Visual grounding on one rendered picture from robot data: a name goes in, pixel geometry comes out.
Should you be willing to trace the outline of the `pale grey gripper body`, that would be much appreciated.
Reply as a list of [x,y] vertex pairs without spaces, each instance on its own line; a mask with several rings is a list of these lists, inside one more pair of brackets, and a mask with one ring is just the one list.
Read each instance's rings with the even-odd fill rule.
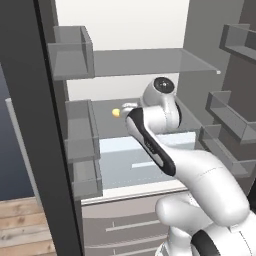
[[126,116],[131,110],[137,108],[139,106],[138,103],[124,103],[121,107],[121,115]]

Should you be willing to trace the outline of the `glass fridge shelf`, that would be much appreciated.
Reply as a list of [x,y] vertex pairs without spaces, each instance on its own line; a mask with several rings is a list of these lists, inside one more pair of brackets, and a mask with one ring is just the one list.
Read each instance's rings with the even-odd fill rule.
[[221,71],[182,48],[94,52],[97,77]]
[[[128,135],[124,119],[114,117],[112,110],[121,108],[124,103],[134,103],[136,101],[137,98],[128,98],[92,102],[97,129],[101,139],[126,137]],[[174,133],[195,132],[198,134],[201,123],[180,99],[176,99],[176,102],[182,113],[182,122],[174,130]]]

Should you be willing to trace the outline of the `dark grey fridge door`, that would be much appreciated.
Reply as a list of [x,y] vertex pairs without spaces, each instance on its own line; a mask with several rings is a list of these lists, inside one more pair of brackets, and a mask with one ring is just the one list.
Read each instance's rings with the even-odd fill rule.
[[0,65],[57,256],[84,256],[66,159],[65,86],[53,79],[47,45],[55,0],[0,0]]
[[[256,31],[256,0],[244,0],[240,20],[232,24],[249,24]],[[248,121],[256,121],[256,63],[230,54],[222,89],[230,91],[229,105]],[[256,143],[241,144],[224,125],[220,141],[237,160],[256,160]],[[238,182],[250,202],[256,201],[256,169]]]

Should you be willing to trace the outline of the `clear crisper drawer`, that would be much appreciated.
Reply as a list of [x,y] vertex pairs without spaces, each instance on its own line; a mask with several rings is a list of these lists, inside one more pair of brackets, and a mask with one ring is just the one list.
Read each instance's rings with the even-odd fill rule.
[[100,154],[104,190],[172,180],[133,137],[101,139]]

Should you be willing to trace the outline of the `grey fridge body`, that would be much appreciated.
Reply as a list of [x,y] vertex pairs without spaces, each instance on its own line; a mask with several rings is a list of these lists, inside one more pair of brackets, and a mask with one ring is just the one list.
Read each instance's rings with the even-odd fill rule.
[[[94,51],[182,48],[212,66],[214,71],[108,76],[67,81],[68,99],[93,101],[137,98],[158,75],[174,81],[175,92],[196,116],[204,116],[206,90],[224,79],[227,55],[218,48],[222,25],[238,18],[241,0],[55,0],[59,26],[85,26]],[[154,185],[175,189],[174,181],[106,189],[134,194]]]

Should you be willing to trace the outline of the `clear grey door bin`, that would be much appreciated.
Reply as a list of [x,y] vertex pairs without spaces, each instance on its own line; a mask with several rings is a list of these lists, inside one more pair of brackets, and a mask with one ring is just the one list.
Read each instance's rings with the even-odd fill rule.
[[85,26],[55,26],[55,42],[48,44],[55,80],[95,77],[93,43]]
[[250,177],[256,169],[256,160],[237,160],[219,140],[220,131],[220,125],[202,126],[199,140],[223,162],[235,177]]
[[102,176],[98,160],[74,163],[73,174],[73,195],[76,200],[103,195]]
[[66,101],[68,138],[65,140],[70,163],[100,158],[99,133],[92,101]]
[[226,24],[223,27],[219,48],[256,63],[256,31],[249,24]]
[[230,105],[230,91],[208,94],[206,109],[213,117],[236,136],[241,144],[256,143],[256,121],[248,121]]

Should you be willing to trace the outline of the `grey freezer drawer front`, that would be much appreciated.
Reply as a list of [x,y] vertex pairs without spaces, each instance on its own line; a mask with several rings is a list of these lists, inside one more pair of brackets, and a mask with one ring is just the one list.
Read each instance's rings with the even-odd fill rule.
[[85,256],[154,256],[165,241],[168,227],[159,223],[112,232],[106,228],[158,220],[155,204],[165,193],[82,208]]

